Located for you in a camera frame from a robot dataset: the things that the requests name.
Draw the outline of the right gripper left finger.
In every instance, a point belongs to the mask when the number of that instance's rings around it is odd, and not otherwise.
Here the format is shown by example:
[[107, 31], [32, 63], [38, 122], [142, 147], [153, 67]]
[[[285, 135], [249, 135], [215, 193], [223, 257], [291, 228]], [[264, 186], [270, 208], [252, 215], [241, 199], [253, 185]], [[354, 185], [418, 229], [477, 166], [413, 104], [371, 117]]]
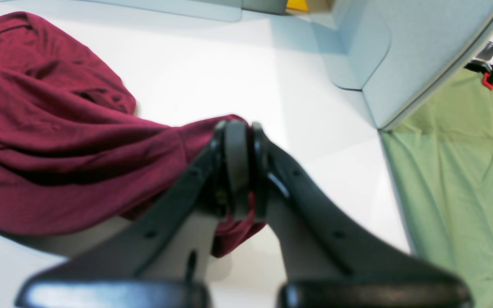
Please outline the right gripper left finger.
[[247, 124], [222, 121], [142, 217], [28, 279], [18, 308], [211, 308], [204, 283], [218, 224], [247, 218]]

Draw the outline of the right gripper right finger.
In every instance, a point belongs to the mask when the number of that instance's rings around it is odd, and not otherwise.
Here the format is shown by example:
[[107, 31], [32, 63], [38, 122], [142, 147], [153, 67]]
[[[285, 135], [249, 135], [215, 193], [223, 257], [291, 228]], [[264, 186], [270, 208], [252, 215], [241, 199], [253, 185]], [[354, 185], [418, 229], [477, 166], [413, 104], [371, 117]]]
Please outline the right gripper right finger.
[[364, 229], [252, 124], [255, 216], [276, 234], [286, 282], [278, 308], [471, 308], [456, 275]]

